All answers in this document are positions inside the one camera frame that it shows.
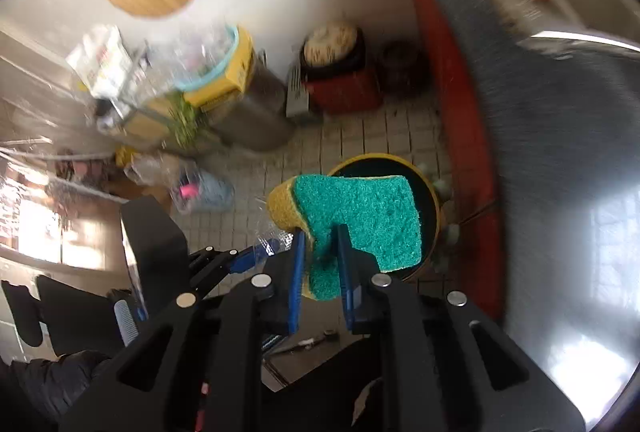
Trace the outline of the green and yellow sponge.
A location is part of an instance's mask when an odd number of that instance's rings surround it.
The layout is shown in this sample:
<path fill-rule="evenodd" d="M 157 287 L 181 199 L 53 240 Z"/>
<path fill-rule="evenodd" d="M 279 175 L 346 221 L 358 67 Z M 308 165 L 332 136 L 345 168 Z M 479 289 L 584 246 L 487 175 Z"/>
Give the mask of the green and yellow sponge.
<path fill-rule="evenodd" d="M 288 233 L 302 230 L 310 252 L 305 260 L 303 295 L 329 301 L 341 295 L 333 230 L 345 225 L 352 246 L 368 252 L 383 273 L 418 265 L 422 260 L 419 211 L 406 178 L 340 178 L 297 175 L 267 197 L 272 222 Z"/>

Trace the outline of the yellow rimmed black trash bin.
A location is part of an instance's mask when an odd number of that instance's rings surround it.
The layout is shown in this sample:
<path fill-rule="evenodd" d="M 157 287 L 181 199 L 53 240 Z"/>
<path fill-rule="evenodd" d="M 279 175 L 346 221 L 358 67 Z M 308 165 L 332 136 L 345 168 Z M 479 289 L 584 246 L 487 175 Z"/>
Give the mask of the yellow rimmed black trash bin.
<path fill-rule="evenodd" d="M 338 178 L 382 178 L 391 175 L 407 179 L 420 216 L 421 262 L 392 273 L 404 282 L 413 282 L 430 267 L 442 230 L 442 208 L 432 182 L 408 160 L 382 152 L 349 158 L 329 172 L 329 176 Z"/>

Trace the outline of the metal cylindrical bin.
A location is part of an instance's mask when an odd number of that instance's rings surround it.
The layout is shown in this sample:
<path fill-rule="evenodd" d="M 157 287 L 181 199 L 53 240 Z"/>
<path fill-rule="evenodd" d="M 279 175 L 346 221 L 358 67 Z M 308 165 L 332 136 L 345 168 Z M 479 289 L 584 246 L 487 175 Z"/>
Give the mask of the metal cylindrical bin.
<path fill-rule="evenodd" d="M 288 144 L 294 133 L 285 102 L 284 83 L 255 55 L 245 91 L 209 111 L 208 127 L 228 145 L 272 152 Z"/>

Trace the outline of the yellow cardboard box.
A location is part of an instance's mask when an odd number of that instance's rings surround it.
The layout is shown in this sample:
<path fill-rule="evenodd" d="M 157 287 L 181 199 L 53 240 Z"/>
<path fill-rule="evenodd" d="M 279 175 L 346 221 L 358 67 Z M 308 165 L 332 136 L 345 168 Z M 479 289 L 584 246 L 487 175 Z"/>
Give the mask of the yellow cardboard box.
<path fill-rule="evenodd" d="M 193 107 L 205 109 L 245 93 L 254 70 L 254 44 L 244 28 L 235 26 L 234 30 L 238 42 L 234 44 L 224 71 L 218 72 L 213 78 L 205 78 L 205 83 L 194 91 L 183 93 L 183 98 Z"/>

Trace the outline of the red and black container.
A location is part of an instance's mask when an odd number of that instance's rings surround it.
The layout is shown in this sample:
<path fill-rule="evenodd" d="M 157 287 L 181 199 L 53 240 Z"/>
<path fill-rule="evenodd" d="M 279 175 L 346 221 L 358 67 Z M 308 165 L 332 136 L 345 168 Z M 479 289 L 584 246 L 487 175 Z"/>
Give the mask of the red and black container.
<path fill-rule="evenodd" d="M 351 22 L 329 22 L 314 30 L 299 60 L 303 85 L 325 114 L 344 116 L 381 107 L 366 39 Z"/>

